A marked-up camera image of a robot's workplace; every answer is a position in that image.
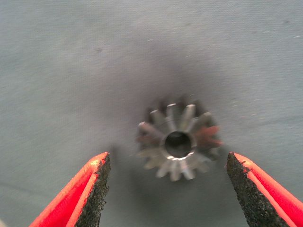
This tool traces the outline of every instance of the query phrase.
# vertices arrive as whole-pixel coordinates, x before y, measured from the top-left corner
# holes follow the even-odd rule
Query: gear
[[[163,112],[151,111],[150,117],[151,122],[139,124],[137,138],[142,144],[138,156],[148,158],[146,169],[158,167],[156,176],[170,173],[171,181],[179,180],[182,174],[188,180],[193,179],[195,169],[202,173],[209,170],[206,162],[211,160],[205,154],[215,155],[215,149],[222,145],[215,138],[219,126],[212,125],[209,112],[199,115],[195,104],[182,108],[173,103]]]

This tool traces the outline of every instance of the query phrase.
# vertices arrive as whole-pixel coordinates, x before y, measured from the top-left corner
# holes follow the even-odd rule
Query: center hole
[[[190,138],[182,132],[172,132],[165,140],[165,149],[173,157],[185,157],[191,151]]]

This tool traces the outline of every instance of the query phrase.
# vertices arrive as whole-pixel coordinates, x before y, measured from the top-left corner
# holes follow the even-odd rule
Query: gray surface
[[[111,151],[102,226],[246,226],[224,169],[240,152],[303,200],[303,3],[0,2],[0,219],[31,221]],[[222,126],[212,170],[171,183],[134,157],[136,126],[193,94]]]

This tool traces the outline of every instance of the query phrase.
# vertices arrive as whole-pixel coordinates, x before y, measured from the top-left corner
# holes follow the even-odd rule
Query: red plastic
[[[290,227],[303,227],[303,203],[294,197],[259,166],[245,156],[234,153],[235,157],[244,167],[250,169],[248,178],[267,197],[278,215]]]
[[[93,157],[59,192],[29,227],[73,227],[85,206],[99,163],[105,163],[107,152]]]

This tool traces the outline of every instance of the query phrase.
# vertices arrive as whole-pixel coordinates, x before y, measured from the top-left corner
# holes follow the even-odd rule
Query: gear tooth
[[[181,171],[187,180],[191,180],[195,178],[195,173],[192,169],[188,167],[186,160],[181,160],[180,166],[181,166]]]
[[[210,153],[212,156],[219,157],[218,148],[212,148],[212,149],[210,149],[209,153]]]
[[[188,132],[195,133],[199,131],[202,127],[205,127],[205,125],[210,121],[211,114],[209,112],[204,113],[200,115],[197,118],[194,118],[193,125],[189,127]]]
[[[160,142],[158,138],[153,138],[151,136],[139,136],[137,141],[144,144],[157,144]]]
[[[196,131],[197,123],[198,123],[198,118],[197,117],[193,118],[190,121],[190,123],[189,123],[187,129],[185,130],[185,132],[192,133],[192,132]]]
[[[201,115],[201,114],[204,114],[205,112],[207,112],[205,110],[204,106],[202,105],[202,103],[199,102],[198,100],[194,100],[192,103],[196,105],[196,113],[198,115]]]
[[[170,180],[178,181],[181,178],[181,170],[178,161],[172,161],[170,165]]]
[[[169,133],[169,127],[167,125],[167,120],[164,114],[159,110],[151,111],[151,117],[155,126],[160,129],[163,133]]]
[[[214,125],[208,127],[202,125],[194,134],[199,147],[217,148],[222,146],[223,142],[217,139],[216,133],[219,131],[219,126]]]
[[[165,163],[163,163],[160,169],[157,171],[156,176],[159,178],[164,177],[169,171],[170,164],[171,164],[170,160],[167,160]]]
[[[195,178],[195,173],[191,169],[183,170],[183,175],[187,180],[192,180]]]
[[[196,153],[196,156],[195,156],[196,160],[200,163],[204,163],[204,162],[210,162],[211,160],[206,157],[205,155],[202,155],[202,154],[198,154]]]
[[[176,103],[169,104],[166,108],[167,120],[170,132],[176,131],[182,117],[182,111]]]
[[[196,111],[196,106],[194,104],[190,104],[186,106],[182,114],[181,123],[179,127],[181,131],[185,131],[188,128],[190,122],[195,116],[195,111]]]
[[[142,152],[138,152],[137,154],[136,154],[136,156],[137,157],[147,157],[144,153],[142,153]]]
[[[158,148],[145,148],[143,150],[140,150],[137,155],[140,157],[154,157],[159,155],[159,149]]]
[[[162,132],[160,132],[159,130],[157,130],[155,127],[153,127],[151,124],[147,122],[141,122],[139,124],[139,128],[155,138],[162,139],[164,137]]]

